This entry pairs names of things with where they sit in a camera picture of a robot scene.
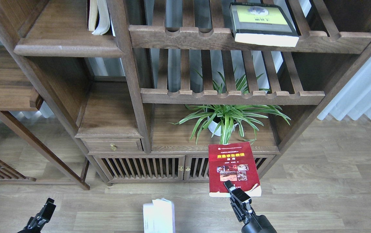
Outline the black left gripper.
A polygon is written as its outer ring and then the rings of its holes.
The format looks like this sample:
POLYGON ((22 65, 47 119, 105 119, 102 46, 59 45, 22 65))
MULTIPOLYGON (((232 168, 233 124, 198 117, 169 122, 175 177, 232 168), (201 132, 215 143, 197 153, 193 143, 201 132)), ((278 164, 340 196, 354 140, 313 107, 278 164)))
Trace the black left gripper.
POLYGON ((18 233, 40 233, 44 225, 52 218, 55 208, 54 199, 48 198, 40 212, 35 217, 30 217, 27 225, 18 233))

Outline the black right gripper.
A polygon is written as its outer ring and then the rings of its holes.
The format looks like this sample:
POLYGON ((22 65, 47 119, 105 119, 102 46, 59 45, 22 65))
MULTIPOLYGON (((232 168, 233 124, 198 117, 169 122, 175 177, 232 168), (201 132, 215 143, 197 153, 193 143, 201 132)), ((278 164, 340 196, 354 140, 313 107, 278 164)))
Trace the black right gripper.
POLYGON ((256 215, 251 207, 251 197, 242 189, 235 188, 234 184, 227 180, 223 182, 227 192, 230 193, 231 206, 239 222, 244 222, 242 233, 276 233, 265 215, 256 215))

